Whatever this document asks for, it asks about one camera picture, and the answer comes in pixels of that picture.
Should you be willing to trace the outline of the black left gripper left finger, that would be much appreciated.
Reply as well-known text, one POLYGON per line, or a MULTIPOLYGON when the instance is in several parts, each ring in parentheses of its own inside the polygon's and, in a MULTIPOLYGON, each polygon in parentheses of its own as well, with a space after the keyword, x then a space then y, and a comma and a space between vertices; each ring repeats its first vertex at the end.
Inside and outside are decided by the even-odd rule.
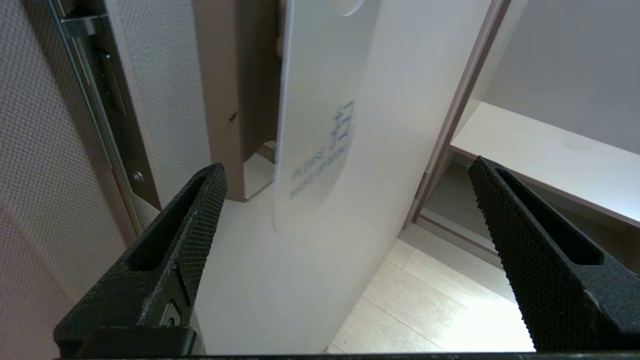
POLYGON ((182 357, 227 194, 219 162, 190 178, 55 326, 62 357, 182 357))

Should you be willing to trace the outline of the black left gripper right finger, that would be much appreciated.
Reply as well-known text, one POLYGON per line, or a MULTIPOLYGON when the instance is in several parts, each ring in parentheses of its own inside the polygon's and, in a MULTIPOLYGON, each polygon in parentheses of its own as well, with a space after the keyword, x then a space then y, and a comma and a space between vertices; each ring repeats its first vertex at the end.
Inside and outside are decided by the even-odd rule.
POLYGON ((638 353, 639 276, 497 162, 467 175, 535 350, 638 353))

